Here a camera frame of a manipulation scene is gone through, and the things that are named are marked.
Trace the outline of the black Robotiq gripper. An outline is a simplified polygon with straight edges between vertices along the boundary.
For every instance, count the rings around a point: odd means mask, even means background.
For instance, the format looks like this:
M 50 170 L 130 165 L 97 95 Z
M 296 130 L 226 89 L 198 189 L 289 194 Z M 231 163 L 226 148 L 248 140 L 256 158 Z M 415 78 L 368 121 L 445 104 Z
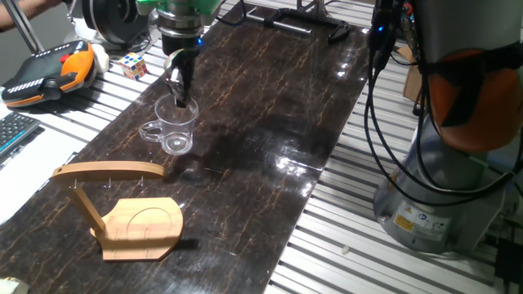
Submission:
M 182 62 L 181 72 L 178 68 L 166 70 L 166 84 L 168 90 L 175 99 L 177 108 L 185 108 L 190 97 L 191 83 L 194 77 L 194 59 L 200 53 L 202 40 L 194 38 L 174 38 L 162 35 L 162 50 L 166 56 L 183 49 L 186 56 Z

